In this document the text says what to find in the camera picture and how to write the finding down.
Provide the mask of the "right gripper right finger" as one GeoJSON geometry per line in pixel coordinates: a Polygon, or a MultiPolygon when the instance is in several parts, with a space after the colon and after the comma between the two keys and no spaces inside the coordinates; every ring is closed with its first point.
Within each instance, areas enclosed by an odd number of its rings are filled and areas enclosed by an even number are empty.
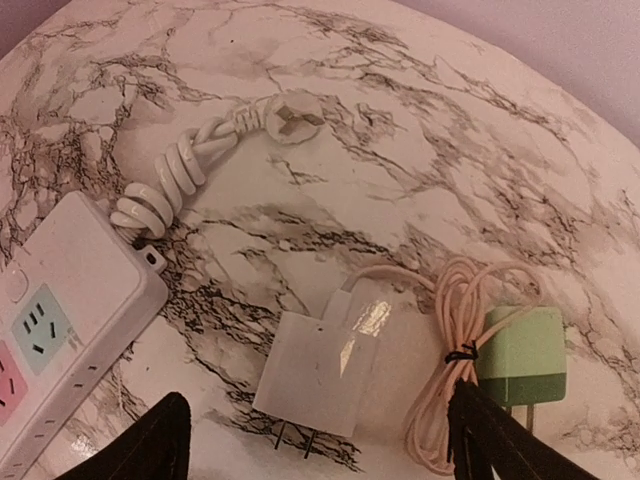
{"type": "Polygon", "coordinates": [[[535,438],[471,382],[455,385],[448,422],[447,460],[458,480],[594,477],[535,438]]]}

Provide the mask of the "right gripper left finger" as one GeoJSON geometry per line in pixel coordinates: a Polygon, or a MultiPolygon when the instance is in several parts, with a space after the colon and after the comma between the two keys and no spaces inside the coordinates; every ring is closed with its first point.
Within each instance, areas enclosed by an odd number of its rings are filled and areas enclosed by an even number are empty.
{"type": "Polygon", "coordinates": [[[177,392],[164,396],[109,445],[62,479],[186,479],[191,410],[177,392]]]}

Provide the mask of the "green plug adapter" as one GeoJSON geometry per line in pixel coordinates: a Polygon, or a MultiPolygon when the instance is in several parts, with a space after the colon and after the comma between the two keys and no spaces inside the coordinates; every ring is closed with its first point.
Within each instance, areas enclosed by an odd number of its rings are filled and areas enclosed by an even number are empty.
{"type": "Polygon", "coordinates": [[[562,312],[539,306],[518,316],[479,349],[478,384],[499,406],[526,409],[534,430],[535,407],[566,396],[567,355],[562,312]]]}

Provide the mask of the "white usb charger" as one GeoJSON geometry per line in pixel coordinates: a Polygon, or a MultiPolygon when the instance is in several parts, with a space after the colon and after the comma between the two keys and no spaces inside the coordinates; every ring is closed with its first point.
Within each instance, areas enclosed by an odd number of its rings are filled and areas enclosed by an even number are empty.
{"type": "Polygon", "coordinates": [[[378,340],[347,325],[350,305],[338,289],[319,318],[282,313],[255,410],[314,434],[353,435],[378,340]]]}

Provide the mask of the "white pastel power strip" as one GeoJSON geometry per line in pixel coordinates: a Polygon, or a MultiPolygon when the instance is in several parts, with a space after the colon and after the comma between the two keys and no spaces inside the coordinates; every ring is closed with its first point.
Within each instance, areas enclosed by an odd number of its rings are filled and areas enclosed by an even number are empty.
{"type": "Polygon", "coordinates": [[[1,476],[21,479],[168,299],[165,258],[66,194],[1,273],[1,476]]]}

